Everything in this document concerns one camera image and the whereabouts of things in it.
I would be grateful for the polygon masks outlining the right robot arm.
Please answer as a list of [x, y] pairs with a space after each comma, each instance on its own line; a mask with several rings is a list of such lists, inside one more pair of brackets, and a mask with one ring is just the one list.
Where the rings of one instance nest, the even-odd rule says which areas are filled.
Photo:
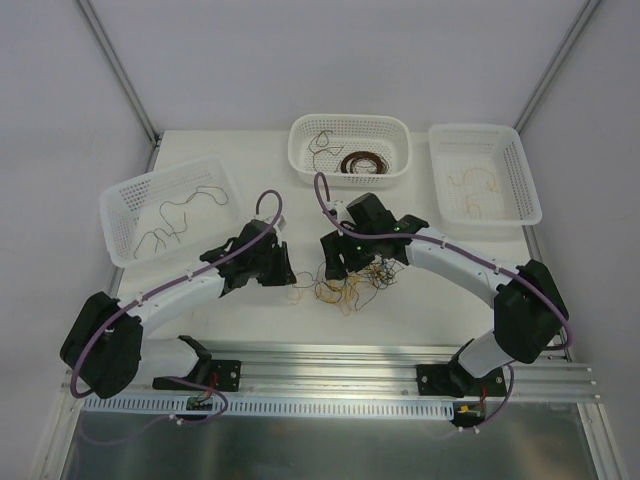
[[500, 264], [465, 250], [414, 215], [396, 218], [366, 193], [344, 207], [320, 203], [335, 231], [321, 239], [325, 276], [343, 280], [376, 259], [434, 273], [482, 300], [491, 329], [465, 343], [445, 364], [428, 368], [423, 387], [454, 398], [472, 395], [489, 374], [514, 362], [533, 363], [568, 321], [549, 269], [536, 260]]

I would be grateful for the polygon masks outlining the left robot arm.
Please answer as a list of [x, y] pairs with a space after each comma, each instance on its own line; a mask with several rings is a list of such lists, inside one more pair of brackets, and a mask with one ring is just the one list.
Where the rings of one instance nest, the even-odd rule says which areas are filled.
[[223, 246], [199, 257], [195, 270], [129, 301], [100, 291], [82, 306], [60, 350], [72, 370], [70, 391], [111, 398], [134, 381], [157, 389], [213, 389], [223, 383], [211, 354], [189, 335], [148, 343], [149, 335], [193, 308], [256, 280], [263, 287], [295, 283], [288, 245], [278, 228], [253, 219]]

